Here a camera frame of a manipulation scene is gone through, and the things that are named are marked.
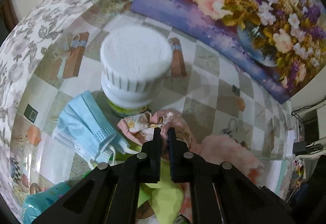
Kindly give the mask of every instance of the table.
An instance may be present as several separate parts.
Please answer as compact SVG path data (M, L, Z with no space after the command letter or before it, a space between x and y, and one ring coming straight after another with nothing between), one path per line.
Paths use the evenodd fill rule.
M0 79L5 94L0 102L15 105L17 111L15 107L0 109L0 129L6 130L0 141L4 150L0 150L0 160L19 166L20 176L13 181L3 179L0 191L16 216L31 183L48 188L67 179L81 179L90 170L78 154L51 138L68 101L90 90L107 119L114 125L120 120L101 89L99 50L110 30L125 24L154 28L181 43L188 75L164 80L162 91L149 106L152 112L178 110L198 142L210 134L228 134L257 156L283 158L286 131L296 126L290 116L291 102L278 104L247 73L204 43L131 12L131 1L45 0L11 34L12 38L21 34L17 45L29 43L28 49L21 51L17 45L9 49L10 36L1 46L0 54L6 56L0 70L9 66L6 61L14 62L8 68L12 82ZM40 20L46 25L38 24ZM37 31L28 34L36 25ZM87 44L71 53L73 39ZM20 83L15 85L14 78ZM10 175L8 164L0 169L2 175Z

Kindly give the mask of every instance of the silver screw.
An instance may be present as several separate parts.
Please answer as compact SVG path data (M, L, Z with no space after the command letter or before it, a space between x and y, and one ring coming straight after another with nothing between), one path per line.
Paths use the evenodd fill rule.
M137 154L138 159L145 159L147 157L147 154L145 152L140 152Z
M222 167L225 169L225 170L230 170L232 168L232 164L229 163L229 162L223 162L222 163Z
M185 152L184 153L184 157L186 158L186 159L191 159L191 158L193 158L194 157L194 154L192 153L192 152Z
M106 162L100 162L97 166L100 170L105 170L109 165Z

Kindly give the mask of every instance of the bottle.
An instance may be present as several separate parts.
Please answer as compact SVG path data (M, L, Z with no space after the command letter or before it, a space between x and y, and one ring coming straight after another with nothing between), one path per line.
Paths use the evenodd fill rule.
M103 40L101 84L121 117L146 111L171 68L172 48L159 32L140 25L117 28Z

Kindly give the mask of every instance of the blue face mask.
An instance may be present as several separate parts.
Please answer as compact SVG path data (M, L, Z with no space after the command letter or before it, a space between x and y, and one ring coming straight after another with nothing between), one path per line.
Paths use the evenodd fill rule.
M65 106L52 137L74 149L89 164L108 162L115 150L138 153L129 149L126 139L107 121L90 91Z

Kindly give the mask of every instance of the floral painting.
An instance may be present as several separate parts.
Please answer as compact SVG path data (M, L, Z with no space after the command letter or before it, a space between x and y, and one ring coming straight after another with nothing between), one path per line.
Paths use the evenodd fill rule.
M134 0L132 10L220 51L280 103L326 64L320 0Z

